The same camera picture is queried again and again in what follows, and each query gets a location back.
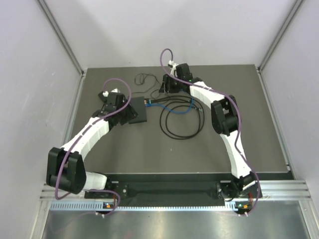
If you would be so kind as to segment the black power adapter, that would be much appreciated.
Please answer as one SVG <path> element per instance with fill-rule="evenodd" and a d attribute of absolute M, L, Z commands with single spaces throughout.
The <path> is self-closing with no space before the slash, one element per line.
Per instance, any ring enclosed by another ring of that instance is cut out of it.
<path fill-rule="evenodd" d="M 102 102 L 106 103 L 107 98 L 108 98 L 109 94 L 111 94 L 111 93 L 120 93 L 120 91 L 118 88 L 115 88 L 111 91 L 102 91 L 98 94 L 98 97 Z"/>

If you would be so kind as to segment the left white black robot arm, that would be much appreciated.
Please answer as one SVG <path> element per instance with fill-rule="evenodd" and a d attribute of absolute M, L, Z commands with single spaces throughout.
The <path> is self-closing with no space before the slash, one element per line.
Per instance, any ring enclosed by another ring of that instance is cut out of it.
<path fill-rule="evenodd" d="M 94 145 L 116 125 L 124 125 L 135 119 L 138 113 L 130 104 L 123 107 L 105 106 L 95 111 L 86 125 L 66 144 L 53 147 L 48 153 L 46 184 L 55 188 L 55 197 L 60 200 L 58 190 L 67 194 L 96 190 L 101 197 L 109 197 L 113 185 L 107 176 L 88 172 L 84 160 Z"/>

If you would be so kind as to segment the black network switch box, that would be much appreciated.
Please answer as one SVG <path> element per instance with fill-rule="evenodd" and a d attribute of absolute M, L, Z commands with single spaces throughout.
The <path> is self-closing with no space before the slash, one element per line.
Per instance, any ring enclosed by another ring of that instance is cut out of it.
<path fill-rule="evenodd" d="M 137 116 L 129 121 L 129 124 L 147 122 L 147 112 L 144 97 L 134 97 L 131 99 L 131 106 L 137 113 Z"/>

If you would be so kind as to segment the right aluminium frame post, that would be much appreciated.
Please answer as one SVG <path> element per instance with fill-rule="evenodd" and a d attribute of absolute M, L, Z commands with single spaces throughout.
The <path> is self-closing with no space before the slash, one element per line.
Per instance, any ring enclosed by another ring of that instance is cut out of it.
<path fill-rule="evenodd" d="M 258 74 L 261 74 L 262 71 L 267 66 L 269 60 L 271 59 L 272 55 L 274 54 L 275 50 L 277 49 L 277 47 L 280 44 L 282 38 L 284 37 L 286 31 L 290 27 L 292 21 L 294 20 L 294 18 L 298 14 L 298 11 L 300 10 L 300 8 L 304 4 L 304 2 L 305 2 L 304 0 L 295 0 L 293 2 L 292 7 L 290 8 L 287 16 L 284 18 L 284 21 L 281 24 L 277 34 L 275 35 L 270 47 L 266 51 L 265 56 L 263 57 L 259 66 L 256 68 Z"/>

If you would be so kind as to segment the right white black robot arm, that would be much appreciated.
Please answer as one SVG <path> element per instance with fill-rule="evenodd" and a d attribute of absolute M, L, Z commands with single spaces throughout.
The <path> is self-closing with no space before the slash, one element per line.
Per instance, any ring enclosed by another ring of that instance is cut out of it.
<path fill-rule="evenodd" d="M 242 146 L 241 119 L 235 98 L 212 89 L 199 78 L 183 81 L 169 74 L 163 76 L 161 93 L 173 94 L 181 90 L 210 108 L 213 129 L 221 136 L 230 159 L 235 181 L 233 192 L 238 197 L 246 196 L 257 180 Z"/>

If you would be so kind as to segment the front aluminium frame rail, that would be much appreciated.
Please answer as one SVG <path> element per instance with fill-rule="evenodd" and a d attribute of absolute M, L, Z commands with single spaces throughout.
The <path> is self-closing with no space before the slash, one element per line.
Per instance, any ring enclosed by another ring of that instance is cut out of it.
<path fill-rule="evenodd" d="M 260 201 L 298 201 L 310 200 L 311 194 L 305 181 L 302 180 L 262 180 L 260 181 Z M 55 200 L 54 188 L 43 186 L 40 200 Z M 84 200 L 85 191 L 77 195 L 70 194 L 64 201 Z"/>

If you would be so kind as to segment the aluminium frame post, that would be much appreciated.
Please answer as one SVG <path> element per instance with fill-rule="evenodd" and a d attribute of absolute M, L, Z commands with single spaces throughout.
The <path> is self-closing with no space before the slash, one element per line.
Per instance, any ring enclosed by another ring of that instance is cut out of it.
<path fill-rule="evenodd" d="M 56 21 L 52 11 L 50 10 L 48 4 L 44 0 L 36 0 L 36 3 L 39 5 L 40 9 L 42 10 L 44 16 L 48 20 L 53 32 L 57 36 L 60 44 L 62 45 L 63 49 L 65 50 L 66 54 L 68 55 L 69 59 L 71 60 L 73 66 L 80 74 L 80 76 L 84 75 L 84 70 L 80 66 L 79 61 L 77 60 L 73 50 L 71 49 L 65 35 L 63 34 L 58 22 Z"/>
<path fill-rule="evenodd" d="M 274 54 L 275 50 L 277 49 L 277 47 L 280 44 L 282 38 L 284 37 L 286 31 L 290 27 L 292 21 L 294 20 L 294 18 L 298 14 L 298 11 L 300 10 L 300 8 L 304 4 L 304 2 L 305 2 L 304 0 L 295 0 L 293 2 L 292 7 L 290 8 L 287 16 L 284 18 L 284 21 L 281 24 L 277 34 L 275 35 L 270 47 L 266 51 L 265 56 L 263 57 L 259 66 L 256 68 L 258 74 L 261 74 L 262 71 L 267 66 L 269 60 L 271 59 L 272 55 Z"/>

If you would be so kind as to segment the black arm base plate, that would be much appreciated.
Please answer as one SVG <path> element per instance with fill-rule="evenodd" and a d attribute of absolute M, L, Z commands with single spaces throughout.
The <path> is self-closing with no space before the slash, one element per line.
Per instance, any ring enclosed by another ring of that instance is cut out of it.
<path fill-rule="evenodd" d="M 260 193 L 259 182 L 253 173 L 240 178 L 230 173 L 107 174 L 106 177 L 104 189 L 116 190 L 126 197 L 139 193 L 206 193 L 215 198 L 222 191 L 229 192 L 232 197 Z"/>

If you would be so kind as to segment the left aluminium frame post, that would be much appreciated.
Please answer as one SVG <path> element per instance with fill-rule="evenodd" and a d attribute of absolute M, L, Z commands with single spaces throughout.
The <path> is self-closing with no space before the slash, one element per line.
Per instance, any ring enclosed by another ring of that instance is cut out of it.
<path fill-rule="evenodd" d="M 80 76 L 84 75 L 84 70 L 80 66 L 79 61 L 77 60 L 73 50 L 71 49 L 65 35 L 63 34 L 58 22 L 56 21 L 52 11 L 50 10 L 48 4 L 44 0 L 36 0 L 36 3 L 39 5 L 40 9 L 42 10 L 44 16 L 48 20 L 53 32 L 57 36 L 60 44 L 62 45 L 63 49 L 65 50 L 66 54 L 68 55 L 69 59 L 71 60 L 73 66 L 80 74 Z"/>

